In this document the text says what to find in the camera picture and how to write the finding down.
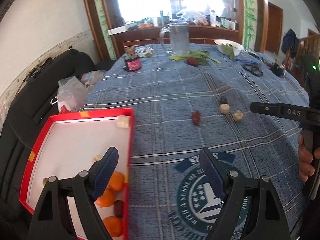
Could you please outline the right hand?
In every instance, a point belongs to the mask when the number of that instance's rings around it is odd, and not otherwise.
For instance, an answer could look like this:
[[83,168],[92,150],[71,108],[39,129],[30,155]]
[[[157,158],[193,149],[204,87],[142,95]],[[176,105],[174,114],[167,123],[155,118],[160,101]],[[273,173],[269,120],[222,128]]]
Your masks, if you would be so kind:
[[310,176],[315,172],[315,168],[311,165],[313,157],[319,159],[320,149],[315,150],[315,155],[306,149],[304,144],[304,138],[302,133],[298,135],[298,165],[299,165],[299,176],[301,180],[305,183]]

